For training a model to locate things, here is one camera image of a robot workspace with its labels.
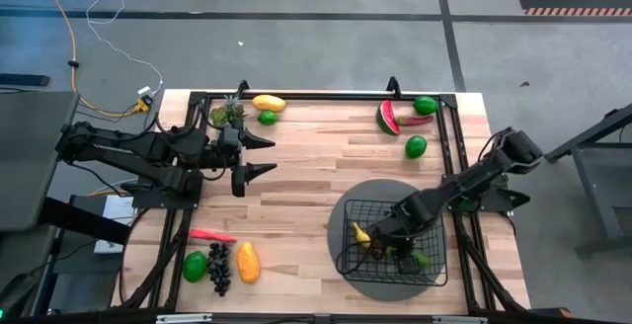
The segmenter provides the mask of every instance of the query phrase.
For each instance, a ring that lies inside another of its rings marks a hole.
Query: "white cable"
[[[125,57],[127,57],[127,59],[128,59],[128,60],[130,60],[130,61],[132,61],[132,62],[142,63],[142,64],[144,64],[144,65],[147,65],[147,66],[151,67],[154,71],[156,71],[156,73],[157,73],[157,74],[158,74],[158,76],[160,77],[160,82],[159,82],[159,84],[158,84],[158,88],[156,88],[156,90],[155,90],[155,91],[151,91],[151,93],[155,96],[158,92],[160,92],[160,90],[162,89],[162,85],[163,85],[162,74],[160,74],[160,72],[156,69],[156,67],[154,67],[154,65],[152,65],[152,64],[151,64],[151,63],[149,63],[149,62],[146,62],[146,61],[142,61],[142,60],[138,60],[138,59],[135,59],[135,58],[131,58],[131,57],[129,57],[129,55],[128,55],[125,51],[123,51],[123,50],[121,50],[121,49],[118,49],[118,48],[114,47],[114,46],[112,45],[112,43],[111,43],[111,42],[109,42],[108,40],[105,40],[105,39],[101,38],[101,36],[99,35],[99,33],[97,33],[97,31],[95,30],[95,28],[92,26],[92,24],[101,24],[101,25],[104,25],[104,24],[109,24],[109,23],[113,22],[113,21],[114,21],[114,20],[115,20],[115,19],[119,16],[120,11],[122,11],[123,9],[125,9],[125,0],[120,0],[121,6],[120,6],[120,8],[118,8],[117,13],[115,14],[115,16],[114,16],[113,18],[111,18],[110,20],[105,21],[105,22],[96,22],[96,21],[90,20],[90,10],[91,10],[92,8],[94,8],[94,6],[95,6],[95,5],[97,5],[97,3],[99,3],[99,2],[101,2],[101,0],[96,0],[94,3],[92,3],[92,5],[90,6],[90,8],[88,8],[88,9],[86,10],[86,20],[88,21],[88,27],[90,28],[90,30],[92,30],[92,32],[93,32],[93,33],[97,36],[97,38],[98,38],[100,41],[103,41],[103,42],[105,42],[106,44],[108,44],[112,50],[114,50],[114,51],[116,51],[116,52],[119,52],[119,53],[122,53]]]
[[[127,183],[127,182],[132,182],[132,181],[138,181],[138,178],[136,177],[136,178],[129,179],[129,180],[123,180],[123,181],[114,182],[114,183],[110,184],[110,186],[116,187],[116,186],[118,186],[120,184],[124,184],[124,183]],[[104,191],[105,189],[108,189],[108,188],[109,188],[109,186],[103,186],[103,187],[99,188],[97,191],[91,192],[91,193]]]

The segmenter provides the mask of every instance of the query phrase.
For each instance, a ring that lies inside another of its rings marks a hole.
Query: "table leg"
[[[117,244],[124,244],[129,234],[127,225],[49,197],[46,197],[41,207],[39,223],[52,224]]]

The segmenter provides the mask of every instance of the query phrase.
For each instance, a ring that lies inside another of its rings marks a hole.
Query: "concrete floor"
[[[60,0],[85,9],[94,0]],[[521,14],[517,0],[448,0],[453,14]],[[216,12],[438,13],[437,0],[126,0],[128,9]],[[115,9],[117,0],[104,2]],[[52,7],[50,0],[0,0],[0,8]],[[135,91],[156,86],[153,72],[127,61],[91,35],[85,20],[72,21],[82,67],[78,87],[102,108],[122,110]],[[630,25],[455,24],[467,91],[482,92],[492,130],[525,130],[549,151],[627,105],[632,97],[627,62]],[[454,91],[441,23],[314,21],[119,20],[99,27],[132,56],[152,62],[167,88],[381,90],[395,75],[402,88]],[[1,18],[0,72],[51,76],[50,90],[69,90],[70,47],[60,19]],[[519,85],[528,81],[528,87]],[[92,121],[113,127],[105,121]],[[117,124],[141,129],[142,117]],[[632,139],[632,129],[624,139]],[[533,307],[564,306],[576,316],[627,322],[632,318],[632,253],[579,259],[578,245],[601,234],[570,159],[542,164],[513,189],[532,196],[515,213],[517,242]],[[90,165],[111,182],[123,172]],[[101,185],[60,165],[50,195],[67,199]],[[88,310],[106,305],[103,295],[82,303],[67,293],[89,291],[99,279],[65,279],[55,305]]]

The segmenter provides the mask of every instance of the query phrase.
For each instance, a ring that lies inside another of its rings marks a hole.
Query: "gray circular platform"
[[[349,200],[371,200],[395,203],[416,191],[411,185],[394,180],[371,180],[362,182],[349,189],[336,203],[332,210],[327,226],[327,244],[329,253],[336,266],[336,258],[343,250],[343,236],[345,223],[345,203]],[[396,301],[405,300],[419,295],[426,290],[426,285],[408,285],[391,283],[367,283],[349,281],[357,291],[376,300]]]

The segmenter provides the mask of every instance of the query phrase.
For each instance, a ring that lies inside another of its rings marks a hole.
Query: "paper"
[[[121,224],[130,224],[134,216],[134,208],[131,207],[133,197],[113,195],[106,199],[106,206],[103,209],[103,217],[114,219]],[[115,254],[122,252],[122,245],[111,241],[99,240],[95,244],[95,254]]]

